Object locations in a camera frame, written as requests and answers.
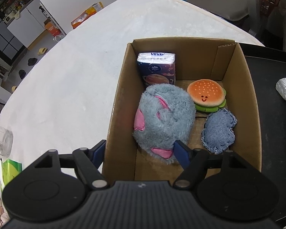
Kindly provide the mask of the yellow slipper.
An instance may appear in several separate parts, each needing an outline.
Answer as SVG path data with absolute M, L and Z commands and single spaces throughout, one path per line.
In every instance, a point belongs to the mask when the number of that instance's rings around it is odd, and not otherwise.
M 40 48 L 38 51 L 38 55 L 43 55 L 47 52 L 47 48 Z

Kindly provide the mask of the orange paper bag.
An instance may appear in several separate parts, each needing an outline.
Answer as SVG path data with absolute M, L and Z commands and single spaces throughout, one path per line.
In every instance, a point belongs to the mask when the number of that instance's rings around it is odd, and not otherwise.
M 73 29 L 77 28 L 80 24 L 82 24 L 84 21 L 86 21 L 89 17 L 96 14 L 97 12 L 102 10 L 103 8 L 104 8 L 104 6 L 101 2 L 93 4 L 88 9 L 86 9 L 80 16 L 78 16 L 76 19 L 74 19 L 71 22 L 72 28 Z

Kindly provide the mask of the black shallow tray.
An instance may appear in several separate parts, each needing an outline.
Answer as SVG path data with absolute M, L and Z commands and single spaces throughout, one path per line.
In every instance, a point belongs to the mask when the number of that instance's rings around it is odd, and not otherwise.
M 241 43 L 257 96 L 261 136 L 262 173 L 276 184 L 280 201 L 272 215 L 286 226 L 286 100 L 275 89 L 286 77 L 286 52 Z

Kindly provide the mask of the grey pink plush mouse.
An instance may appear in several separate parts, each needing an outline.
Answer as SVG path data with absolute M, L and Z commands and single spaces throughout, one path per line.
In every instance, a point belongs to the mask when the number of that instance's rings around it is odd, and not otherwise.
M 151 157 L 173 164 L 174 142 L 187 144 L 194 125 L 196 108 L 191 96 L 171 84 L 148 86 L 135 114 L 133 137 Z

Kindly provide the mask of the blue tissue pack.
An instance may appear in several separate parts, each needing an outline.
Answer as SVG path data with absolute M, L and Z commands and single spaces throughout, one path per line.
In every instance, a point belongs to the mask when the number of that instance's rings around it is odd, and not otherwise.
M 176 82 L 176 55 L 174 53 L 144 52 L 137 56 L 137 66 L 146 87 Z

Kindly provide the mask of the blue denim soft pouch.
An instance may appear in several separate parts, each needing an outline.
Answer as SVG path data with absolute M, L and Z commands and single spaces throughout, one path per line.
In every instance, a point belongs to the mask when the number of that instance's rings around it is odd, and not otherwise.
M 236 117 L 226 108 L 210 114 L 201 132 L 204 148 L 215 155 L 223 153 L 235 142 L 233 129 L 236 124 Z

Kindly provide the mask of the clear glass jar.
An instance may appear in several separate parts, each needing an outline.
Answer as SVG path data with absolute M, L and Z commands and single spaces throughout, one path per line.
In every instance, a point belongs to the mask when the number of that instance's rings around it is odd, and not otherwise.
M 0 156 L 9 157 L 13 144 L 13 133 L 0 126 Z

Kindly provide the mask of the orange cardboard box on floor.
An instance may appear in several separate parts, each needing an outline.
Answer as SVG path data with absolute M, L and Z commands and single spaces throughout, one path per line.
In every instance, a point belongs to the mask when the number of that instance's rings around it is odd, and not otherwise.
M 61 31 L 58 28 L 56 28 L 56 26 L 52 23 L 50 18 L 44 21 L 44 27 L 47 31 L 49 31 L 52 34 L 53 37 L 56 37 L 61 34 Z

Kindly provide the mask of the plush hamburger toy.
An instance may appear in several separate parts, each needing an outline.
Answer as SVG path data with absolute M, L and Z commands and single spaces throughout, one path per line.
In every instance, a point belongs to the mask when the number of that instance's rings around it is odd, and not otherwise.
M 200 112 L 214 113 L 226 105 L 226 91 L 216 81 L 196 80 L 187 87 L 187 92 Z

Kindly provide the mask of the brown cardboard box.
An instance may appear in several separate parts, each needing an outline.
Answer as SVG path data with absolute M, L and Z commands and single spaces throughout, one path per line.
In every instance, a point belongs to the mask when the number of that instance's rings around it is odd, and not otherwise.
M 103 175 L 174 181 L 175 141 L 218 156 L 228 148 L 261 169 L 261 131 L 252 77 L 228 39 L 135 39 L 126 47 L 109 124 Z

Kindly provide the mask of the green tissue pack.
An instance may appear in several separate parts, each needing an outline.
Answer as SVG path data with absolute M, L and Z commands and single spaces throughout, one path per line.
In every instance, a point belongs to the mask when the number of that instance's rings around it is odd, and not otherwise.
M 7 159 L 1 165 L 3 184 L 7 185 L 20 172 L 22 172 L 22 164 L 11 159 Z

